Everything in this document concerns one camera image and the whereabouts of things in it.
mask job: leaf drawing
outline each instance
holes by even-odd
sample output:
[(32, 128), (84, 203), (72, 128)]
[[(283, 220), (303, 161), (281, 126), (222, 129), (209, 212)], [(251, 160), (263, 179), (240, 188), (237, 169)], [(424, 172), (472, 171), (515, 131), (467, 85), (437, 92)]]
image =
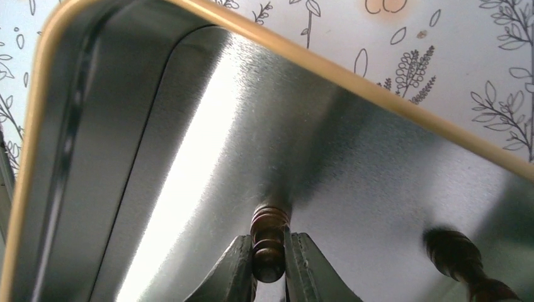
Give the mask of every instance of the leaf drawing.
[(8, 141), (6, 144), (6, 153), (8, 155), (9, 164), (13, 168), (13, 172), (15, 176), (17, 175), (20, 165), (19, 165), (19, 157), (20, 157), (20, 150), (21, 147), (17, 143), (13, 143), (12, 141)]
[(526, 45), (526, 42), (510, 41), (510, 42), (506, 42), (504, 44), (499, 45), (499, 48), (504, 49), (504, 50), (516, 50), (516, 49), (521, 48), (523, 45)]
[(7, 98), (3, 98), (0, 94), (0, 117), (6, 118), (6, 120), (10, 121), (11, 124), (14, 126), (14, 128), (17, 130), (18, 135), (20, 136), (21, 140), (23, 138), (24, 129), (17, 124), (15, 121), (15, 118), (13, 118), (13, 115), (11, 114), (11, 107), (13, 105), (13, 96), (8, 96)]
[(259, 13), (256, 14), (254, 11), (252, 14), (254, 15), (254, 22), (256, 22), (259, 25), (263, 25), (264, 19), (269, 18), (269, 14), (267, 13), (268, 10), (273, 9), (273, 6), (271, 5), (271, 1), (267, 2), (265, 6), (263, 4), (259, 5)]
[(234, 0), (215, 0), (215, 3), (217, 3), (220, 6), (224, 6), (225, 8), (231, 8), (231, 9), (239, 8), (239, 4), (235, 2)]
[(22, 34), (17, 35), (16, 42), (17, 42), (18, 49), (24, 48), (24, 36)]
[(13, 74), (11, 73), (11, 70), (7, 66), (5, 66), (5, 64), (0, 62), (0, 81), (3, 80), (6, 77), (8, 77), (10, 79), (14, 79), (15, 78), (13, 76)]
[(497, 99), (497, 90), (491, 81), (486, 81), (486, 93), (482, 98), (480, 94), (471, 92), (471, 98), (477, 104), (472, 108), (477, 111), (478, 116), (473, 121), (478, 123), (491, 124), (484, 125), (485, 128), (493, 131), (508, 131), (509, 137), (505, 150), (517, 151), (526, 148), (527, 159), (534, 162), (534, 11), (531, 1), (522, 0), (480, 0), (482, 9), (491, 9), (491, 18), (497, 25), (501, 25), (503, 31), (497, 36), (497, 40), (502, 42), (499, 48), (502, 50), (514, 51), (527, 45), (530, 48), (530, 62), (528, 68), (511, 67), (509, 74), (514, 79), (525, 82), (525, 90), (530, 93), (528, 105), (525, 108), (527, 115), (519, 114), (519, 110), (524, 107), (525, 94), (518, 91), (509, 94), (504, 101)]
[(525, 79), (527, 77), (532, 77), (530, 71), (522, 67), (510, 67), (510, 69), (508, 70), (510, 72), (510, 75), (515, 77), (516, 79)]
[(367, 50), (362, 48), (354, 60), (354, 73), (365, 77), (367, 74), (368, 57)]
[(434, 86), (435, 82), (436, 82), (436, 76), (434, 75), (433, 77), (430, 78), (430, 81), (428, 81), (426, 85), (417, 93), (417, 95), (410, 99), (410, 102), (418, 105), (430, 93), (430, 90)]
[(315, 0), (306, 0), (306, 8), (317, 17), (321, 16), (321, 8)]
[(404, 40), (404, 37), (406, 37), (406, 26), (397, 30), (391, 37), (391, 40), (389, 41), (389, 43), (391, 45), (398, 44)]
[[(395, 77), (395, 83), (397, 83), (397, 90), (395, 91), (396, 95), (405, 98), (411, 87), (418, 88), (421, 85), (426, 75), (426, 69), (428, 68), (430, 60), (434, 55), (434, 50), (435, 47), (430, 46), (423, 56), (420, 56), (419, 51), (416, 49), (402, 54), (400, 63), (395, 71), (395, 74), (397, 75), (397, 77)], [(391, 91), (391, 78), (387, 78), (384, 83), (384, 85), (382, 85), (382, 83), (377, 84), (386, 88), (388, 91)], [(436, 76), (434, 75), (415, 96), (409, 99), (410, 102), (419, 104), (421, 101), (423, 101), (428, 96), (435, 83)]]
[[(289, 4), (295, 4), (301, 0), (289, 0)], [(306, 9), (308, 10), (308, 26), (301, 32), (301, 36), (306, 36), (306, 48), (310, 48), (310, 37), (312, 33), (313, 16), (321, 17), (321, 7), (315, 0), (306, 0)]]
[(436, 24), (437, 24), (438, 21), (440, 20), (440, 16), (441, 16), (441, 9), (438, 9), (434, 14), (432, 14), (432, 17), (430, 17), (430, 24), (429, 24), (429, 26), (430, 26), (430, 27), (434, 27), (434, 26), (436, 26)]
[(32, 16), (35, 14), (35, 0), (30, 0), (30, 13)]

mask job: silver metal surface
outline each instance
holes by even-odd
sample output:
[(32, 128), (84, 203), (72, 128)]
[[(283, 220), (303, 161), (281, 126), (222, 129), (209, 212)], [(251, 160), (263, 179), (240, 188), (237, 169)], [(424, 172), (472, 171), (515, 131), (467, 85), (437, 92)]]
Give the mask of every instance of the silver metal surface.
[(532, 297), (532, 183), (204, 28), (169, 58), (92, 301), (183, 300), (274, 192), (363, 301), (461, 301), (422, 245), (442, 224)]
[(286, 299), (290, 301), (362, 302), (341, 280), (306, 233), (285, 230)]
[(238, 236), (209, 275), (185, 302), (251, 302), (256, 287), (252, 277), (252, 239)]
[(168, 56), (205, 25), (152, 0), (96, 1), (71, 20), (47, 76), (13, 301), (90, 298)]
[(424, 252), (438, 225), (534, 300), (534, 184), (203, 26), (158, 0), (101, 1), (73, 20), (50, 75), (13, 301), (36, 288), (42, 301), (183, 301), (266, 200), (363, 301), (464, 299)]

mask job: white wallpaper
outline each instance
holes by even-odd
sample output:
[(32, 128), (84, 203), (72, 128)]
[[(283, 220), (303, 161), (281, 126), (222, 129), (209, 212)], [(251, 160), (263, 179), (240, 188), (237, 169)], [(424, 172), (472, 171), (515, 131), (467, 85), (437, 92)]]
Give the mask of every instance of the white wallpaper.
[[(214, 0), (534, 162), (533, 0)], [(58, 0), (0, 8), (0, 121), (18, 170), (31, 61)]]

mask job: lavender drawing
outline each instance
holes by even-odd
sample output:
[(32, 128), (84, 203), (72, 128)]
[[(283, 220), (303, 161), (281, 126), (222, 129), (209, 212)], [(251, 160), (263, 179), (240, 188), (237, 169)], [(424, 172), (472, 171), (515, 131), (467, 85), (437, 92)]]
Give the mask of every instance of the lavender drawing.
[[(491, 14), (493, 22), (504, 29), (497, 36), (501, 42), (499, 48), (513, 51), (527, 45), (530, 47), (530, 69), (511, 67), (511, 77), (525, 81), (525, 90), (530, 93), (528, 102), (522, 90), (510, 93), (501, 101), (497, 98), (497, 89), (491, 81), (486, 81), (484, 93), (471, 92), (476, 103), (472, 110), (478, 115), (472, 121), (484, 124), (493, 131), (507, 131), (509, 137), (503, 147), (505, 150), (518, 151), (526, 147), (529, 162), (534, 162), (534, 13), (533, 3), (523, 0), (480, 0), (482, 9), (494, 9)], [(526, 115), (519, 114), (524, 107), (530, 107)]]
[(217, 3), (220, 6), (224, 6), (225, 8), (232, 8), (232, 9), (239, 8), (239, 4), (235, 2), (234, 0), (215, 0), (215, 3)]
[[(396, 90), (395, 94), (406, 98), (410, 88), (419, 88), (424, 82), (424, 77), (426, 76), (426, 69), (430, 64), (430, 60), (434, 55), (434, 46), (430, 46), (426, 53), (422, 56), (419, 55), (418, 50), (412, 50), (410, 52), (405, 52), (400, 58), (400, 63), (397, 65), (397, 70), (395, 74), (395, 83)], [(409, 100), (414, 104), (419, 104), (423, 101), (432, 87), (436, 82), (436, 76), (430, 78), (430, 80), (419, 90), (413, 97)], [(384, 83), (377, 83), (377, 85), (386, 88), (388, 91), (391, 91), (393, 88), (392, 79), (389, 77), (384, 80)]]
[[(289, 0), (289, 4), (299, 3), (301, 0)], [(304, 28), (301, 36), (306, 36), (306, 48), (310, 48), (310, 35), (312, 33), (312, 19), (313, 16), (321, 17), (321, 7), (315, 0), (306, 0), (306, 8), (308, 9), (308, 27)]]
[(252, 12), (252, 14), (254, 15), (254, 22), (256, 22), (259, 25), (263, 25), (264, 23), (263, 20), (269, 18), (269, 14), (267, 13), (267, 11), (271, 9), (273, 9), (273, 6), (271, 5), (271, 1), (267, 2), (265, 6), (263, 6), (263, 4), (260, 4), (259, 13), (256, 14), (256, 12), (254, 11)]

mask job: branch drawing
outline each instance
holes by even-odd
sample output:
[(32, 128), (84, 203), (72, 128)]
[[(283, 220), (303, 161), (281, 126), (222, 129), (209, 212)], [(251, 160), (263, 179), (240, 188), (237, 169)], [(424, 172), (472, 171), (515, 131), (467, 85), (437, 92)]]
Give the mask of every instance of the branch drawing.
[(11, 70), (9, 69), (9, 67), (6, 66), (6, 64), (1, 62), (1, 61), (9, 61), (11, 59), (13, 59), (13, 57), (10, 55), (7, 55), (7, 54), (0, 55), (0, 81), (5, 78), (9, 78), (9, 79), (15, 78), (15, 76), (11, 73)]
[(506, 140), (508, 144), (503, 147), (505, 150), (517, 151), (526, 147), (529, 153), (529, 161), (532, 157), (532, 116), (518, 114), (518, 110), (525, 101), (523, 91), (510, 94), (506, 101), (497, 102), (497, 90), (495, 86), (486, 81), (486, 91), (484, 97), (476, 92), (471, 92), (471, 98), (477, 106), (472, 108), (478, 111), (479, 115), (472, 121), (485, 124), (484, 127), (494, 131), (508, 131), (510, 137)]
[(263, 25), (264, 23), (263, 20), (269, 18), (269, 14), (267, 13), (267, 11), (270, 9), (273, 9), (273, 6), (271, 5), (271, 1), (267, 2), (265, 6), (263, 6), (263, 4), (260, 4), (258, 14), (252, 11), (252, 14), (254, 15), (254, 22), (256, 22), (259, 25)]
[[(289, 0), (289, 4), (295, 4), (301, 0)], [(304, 28), (300, 33), (301, 36), (307, 36), (306, 48), (310, 48), (310, 34), (312, 33), (312, 18), (313, 16), (321, 17), (321, 7), (315, 0), (306, 0), (306, 8), (308, 9), (308, 27)]]
[[(2, 97), (0, 94), (0, 123), (4, 124), (4, 122), (8, 121), (12, 126), (15, 127), (19, 137), (21, 140), (23, 140), (24, 136), (24, 129), (17, 124), (15, 121), (15, 118), (11, 114), (11, 107), (13, 105), (13, 96), (8, 96), (6, 99)], [(17, 172), (19, 167), (18, 159), (20, 156), (20, 150), (21, 146), (19, 146), (17, 143), (8, 142), (6, 145), (6, 151), (8, 153), (9, 163), (11, 164), (14, 172)]]
[(217, 3), (220, 6), (224, 6), (225, 8), (232, 8), (232, 9), (239, 8), (239, 4), (235, 2), (234, 0), (215, 0), (215, 3)]
[(19, 157), (20, 157), (20, 150), (22, 149), (22, 147), (19, 146), (17, 143), (13, 143), (12, 141), (8, 141), (8, 143), (5, 144), (4, 146), (6, 147), (6, 153), (8, 155), (9, 164), (13, 168), (13, 173), (15, 174), (15, 177), (16, 177), (20, 169)]
[[(397, 90), (395, 94), (398, 96), (406, 97), (410, 87), (418, 88), (420, 84), (424, 81), (426, 75), (426, 69), (430, 64), (430, 59), (434, 55), (434, 46), (430, 46), (426, 53), (420, 57), (418, 50), (412, 50), (410, 52), (405, 52), (400, 58), (400, 63), (397, 66), (395, 74), (395, 82), (397, 83)], [(432, 90), (432, 87), (436, 83), (436, 76), (430, 78), (430, 80), (423, 86), (423, 88), (410, 100), (414, 104), (419, 104), (423, 101), (426, 96)], [(384, 84), (381, 82), (377, 85), (386, 88), (391, 91), (392, 89), (392, 79), (389, 77), (384, 81)]]
[(365, 0), (365, 10), (370, 14), (378, 14), (382, 9), (396, 14), (406, 7), (407, 2), (408, 0)]
[(499, 118), (498, 123), (484, 125), (493, 131), (508, 131), (508, 143), (505, 150), (517, 151), (527, 148), (529, 162), (534, 162), (534, 12), (533, 3), (522, 0), (480, 0), (480, 8), (495, 9), (491, 14), (493, 22), (504, 27), (504, 33), (497, 36), (502, 42), (499, 48), (513, 51), (525, 45), (530, 47), (530, 70), (524, 67), (511, 67), (508, 69), (511, 77), (525, 82), (525, 90), (530, 93), (527, 115), (521, 115), (518, 111), (524, 106), (525, 95), (523, 91), (510, 94), (506, 100), (497, 102), (497, 90), (491, 81), (486, 81), (486, 98), (482, 99), (476, 92), (471, 92), (471, 98), (477, 103), (472, 108), (479, 111), (473, 121), (489, 123)]

